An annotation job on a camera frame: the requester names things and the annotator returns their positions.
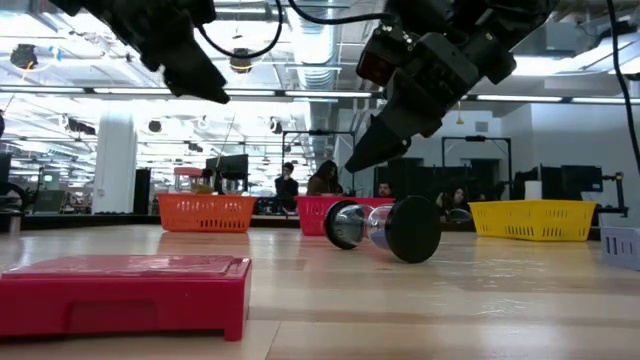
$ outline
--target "red basket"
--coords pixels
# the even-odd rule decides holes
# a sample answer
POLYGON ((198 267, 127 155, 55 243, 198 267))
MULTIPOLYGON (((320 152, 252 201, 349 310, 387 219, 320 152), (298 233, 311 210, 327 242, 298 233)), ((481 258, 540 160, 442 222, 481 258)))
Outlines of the red basket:
POLYGON ((329 208, 342 200, 351 200, 359 204, 373 207, 392 204, 394 199, 385 198, 354 198, 341 196, 298 196, 298 213, 300 214, 300 228, 306 236, 324 235, 324 216, 329 208))
POLYGON ((162 228, 182 232, 233 232, 249 229, 254 197, 158 194, 162 228))

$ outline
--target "yellow basket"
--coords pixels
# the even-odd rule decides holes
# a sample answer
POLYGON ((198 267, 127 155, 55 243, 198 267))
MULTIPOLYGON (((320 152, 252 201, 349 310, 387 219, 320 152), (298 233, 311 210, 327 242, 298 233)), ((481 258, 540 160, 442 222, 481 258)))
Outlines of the yellow basket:
POLYGON ((470 203, 480 236, 533 241, 585 241, 595 202, 524 200, 470 203))

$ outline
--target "man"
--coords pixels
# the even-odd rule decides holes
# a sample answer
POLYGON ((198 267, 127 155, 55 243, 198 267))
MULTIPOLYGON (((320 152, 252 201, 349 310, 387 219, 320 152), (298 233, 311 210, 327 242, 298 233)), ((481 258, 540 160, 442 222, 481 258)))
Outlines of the man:
POLYGON ((378 185, 378 197, 381 198, 390 198, 393 197, 393 189, 391 188, 391 184, 388 182, 383 182, 378 185))
POLYGON ((298 182, 291 178, 293 164, 286 163, 282 167, 282 176, 276 179, 276 196, 281 200, 282 207, 287 211, 296 209, 294 197, 298 196, 298 182))

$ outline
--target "woman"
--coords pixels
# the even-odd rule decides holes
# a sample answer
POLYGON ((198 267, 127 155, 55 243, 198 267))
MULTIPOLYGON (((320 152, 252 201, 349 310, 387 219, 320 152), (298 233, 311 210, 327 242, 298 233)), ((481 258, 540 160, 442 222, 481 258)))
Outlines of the woman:
POLYGON ((443 192, 438 196, 436 200, 436 205, 440 208, 440 221, 447 222, 447 217, 451 210, 460 209, 465 210, 466 212, 471 212, 471 208, 467 203, 465 198, 464 190, 462 188, 457 188, 453 195, 447 192, 443 192))
POLYGON ((342 193, 342 187, 338 184, 338 166, 331 160, 327 160, 309 179, 307 184, 307 196, 331 196, 342 193))

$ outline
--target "table surface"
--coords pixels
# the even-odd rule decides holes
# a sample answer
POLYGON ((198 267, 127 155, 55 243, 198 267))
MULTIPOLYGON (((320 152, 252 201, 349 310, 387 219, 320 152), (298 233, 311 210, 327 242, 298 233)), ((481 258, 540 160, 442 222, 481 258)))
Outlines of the table surface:
POLYGON ((406 265, 299 230, 24 232, 0 237, 0 269, 86 254, 251 257, 249 322, 239 343, 219 334, 5 340, 0 359, 637 359, 640 273, 601 264, 599 246, 446 233, 431 260, 406 265))

